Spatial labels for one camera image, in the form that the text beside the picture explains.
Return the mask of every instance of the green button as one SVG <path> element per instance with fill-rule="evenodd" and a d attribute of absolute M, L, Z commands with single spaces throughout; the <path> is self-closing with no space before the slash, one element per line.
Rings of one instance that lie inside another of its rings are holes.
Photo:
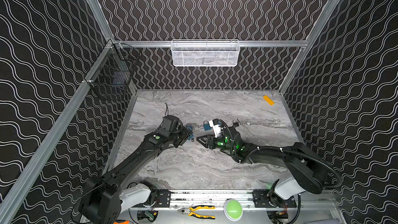
<path fill-rule="evenodd" d="M 238 219 L 242 215 L 242 206 L 236 200 L 232 200 L 226 205 L 226 212 L 232 219 Z"/>

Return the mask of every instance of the marble tabletop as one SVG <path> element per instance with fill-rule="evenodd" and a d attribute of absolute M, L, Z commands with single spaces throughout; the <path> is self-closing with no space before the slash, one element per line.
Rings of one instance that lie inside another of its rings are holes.
<path fill-rule="evenodd" d="M 263 96 L 270 97 L 270 105 Z M 193 124 L 195 138 L 212 134 L 203 121 L 219 118 L 236 128 L 246 142 L 290 146 L 296 133 L 276 91 L 139 91 L 115 166 L 128 157 L 147 133 L 162 122 L 166 105 L 184 125 Z M 238 164 L 218 149 L 195 142 L 168 149 L 149 162 L 131 181 L 147 180 L 168 189 L 268 189 L 286 168 L 267 164 Z"/>

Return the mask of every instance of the pliers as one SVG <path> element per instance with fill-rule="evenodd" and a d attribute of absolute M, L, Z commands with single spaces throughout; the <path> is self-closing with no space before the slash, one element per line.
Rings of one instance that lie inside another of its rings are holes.
<path fill-rule="evenodd" d="M 196 207 L 182 208 L 182 209 L 179 209 L 178 212 L 180 212 L 181 214 L 187 214 L 188 216 L 194 216 L 199 219 L 211 219 L 211 220 L 216 219 L 216 217 L 214 217 L 214 216 L 200 215 L 200 214 L 197 214 L 194 212 L 199 209 L 216 209 L 216 207 L 200 205 L 200 206 L 196 206 Z"/>

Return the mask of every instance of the patterned wallpaper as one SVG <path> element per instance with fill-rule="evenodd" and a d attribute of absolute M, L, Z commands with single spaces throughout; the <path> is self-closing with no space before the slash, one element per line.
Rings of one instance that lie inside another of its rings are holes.
<path fill-rule="evenodd" d="M 132 68 L 139 89 L 279 89 L 298 47 L 241 48 L 235 67 L 175 67 L 169 48 L 145 48 Z M 132 49 L 122 44 L 120 53 Z"/>
<path fill-rule="evenodd" d="M 98 0 L 116 40 L 304 40 L 327 0 Z"/>
<path fill-rule="evenodd" d="M 341 0 L 285 98 L 349 224 L 398 223 L 398 0 Z"/>
<path fill-rule="evenodd" d="M 102 51 L 85 0 L 0 0 L 0 201 Z"/>
<path fill-rule="evenodd" d="M 72 223 L 73 204 L 82 195 L 84 182 L 102 175 L 128 104 L 127 100 L 101 101 L 89 92 L 13 224 Z M 73 216 L 80 221 L 77 208 Z"/>

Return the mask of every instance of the orange rectangular object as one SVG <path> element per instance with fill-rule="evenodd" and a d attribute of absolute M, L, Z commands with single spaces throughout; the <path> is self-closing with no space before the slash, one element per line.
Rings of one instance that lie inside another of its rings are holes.
<path fill-rule="evenodd" d="M 266 100 L 266 102 L 268 102 L 268 104 L 270 104 L 271 106 L 273 104 L 275 104 L 268 96 L 264 95 L 263 98 Z"/>

